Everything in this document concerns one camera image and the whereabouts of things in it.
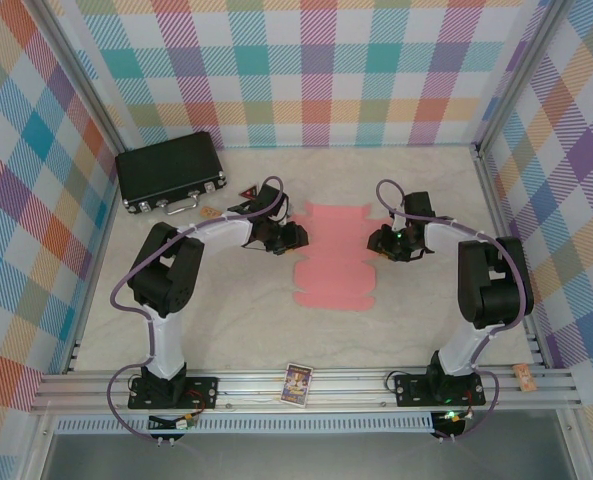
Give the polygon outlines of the black hard case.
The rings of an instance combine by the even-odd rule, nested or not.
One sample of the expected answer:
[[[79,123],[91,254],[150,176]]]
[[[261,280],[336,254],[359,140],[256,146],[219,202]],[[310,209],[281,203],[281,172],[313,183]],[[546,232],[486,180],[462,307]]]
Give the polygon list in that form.
[[[191,200],[187,210],[199,204],[199,197],[227,185],[227,177],[211,135],[197,132],[158,144],[126,151],[115,157],[122,204],[131,214]]]

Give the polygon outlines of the printed wooden block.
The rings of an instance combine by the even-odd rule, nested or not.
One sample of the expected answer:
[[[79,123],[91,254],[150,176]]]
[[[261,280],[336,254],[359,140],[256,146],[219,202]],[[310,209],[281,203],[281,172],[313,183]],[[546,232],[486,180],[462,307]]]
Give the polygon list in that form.
[[[534,392],[538,389],[530,367],[527,364],[513,365],[512,370],[522,392]]]

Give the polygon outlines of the aluminium frame rail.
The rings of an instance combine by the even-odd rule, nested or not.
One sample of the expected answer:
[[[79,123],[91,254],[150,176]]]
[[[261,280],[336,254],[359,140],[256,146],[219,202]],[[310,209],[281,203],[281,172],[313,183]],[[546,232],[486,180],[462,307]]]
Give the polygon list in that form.
[[[491,367],[500,385],[498,410],[576,409],[582,406],[580,392],[570,371],[531,369],[536,384],[533,392],[523,392],[510,367]],[[298,413],[373,412],[396,409],[394,394],[384,385],[389,369],[318,369],[313,373],[308,403]],[[237,413],[286,412],[290,406],[280,401],[283,369],[195,370],[197,377],[218,379],[215,411]],[[107,413],[106,389],[110,371],[75,371],[47,375],[39,385],[31,412]]]

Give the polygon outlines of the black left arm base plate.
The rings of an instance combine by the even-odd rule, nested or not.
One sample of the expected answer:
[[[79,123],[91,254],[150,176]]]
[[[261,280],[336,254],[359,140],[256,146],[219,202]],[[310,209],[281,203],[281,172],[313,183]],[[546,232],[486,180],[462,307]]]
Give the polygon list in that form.
[[[146,375],[132,378],[128,389],[127,405],[132,410],[211,410],[216,406],[218,379],[178,375],[165,380]]]

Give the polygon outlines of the purple playing card box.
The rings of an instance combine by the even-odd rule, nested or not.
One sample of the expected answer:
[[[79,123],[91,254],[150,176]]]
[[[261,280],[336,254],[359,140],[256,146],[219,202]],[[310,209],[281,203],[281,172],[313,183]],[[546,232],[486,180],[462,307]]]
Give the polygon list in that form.
[[[305,407],[312,382],[313,369],[290,363],[285,370],[280,401],[290,405]]]

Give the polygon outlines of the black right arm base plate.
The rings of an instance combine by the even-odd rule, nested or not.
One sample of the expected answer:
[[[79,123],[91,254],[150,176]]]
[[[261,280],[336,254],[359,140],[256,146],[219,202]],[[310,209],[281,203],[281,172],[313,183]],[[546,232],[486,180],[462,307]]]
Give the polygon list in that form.
[[[432,378],[428,374],[397,375],[394,385],[398,407],[468,407],[486,403],[481,377],[476,373],[440,378]]]

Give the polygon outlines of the aluminium frame post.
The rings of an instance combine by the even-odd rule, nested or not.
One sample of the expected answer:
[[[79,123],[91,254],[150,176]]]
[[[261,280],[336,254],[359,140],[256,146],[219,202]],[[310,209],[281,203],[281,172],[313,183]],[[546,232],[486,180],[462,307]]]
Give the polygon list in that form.
[[[573,1],[524,0],[484,89],[472,131],[465,135],[473,151],[487,150],[498,135]]]
[[[66,76],[80,95],[90,116],[98,125],[104,139],[114,152],[122,152],[125,144],[105,110],[104,104],[101,102],[78,55],[62,30],[56,15],[52,12],[49,2],[47,0],[25,0],[25,3],[45,35]]]

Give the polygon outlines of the pink paper box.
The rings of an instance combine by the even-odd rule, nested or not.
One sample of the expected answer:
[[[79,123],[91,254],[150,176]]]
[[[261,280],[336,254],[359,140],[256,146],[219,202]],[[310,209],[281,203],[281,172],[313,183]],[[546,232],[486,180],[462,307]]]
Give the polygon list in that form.
[[[364,312],[375,304],[377,254],[368,238],[383,221],[370,217],[371,206],[305,204],[295,221],[308,234],[308,245],[298,249],[304,258],[294,266],[298,290],[295,302],[303,307]]]

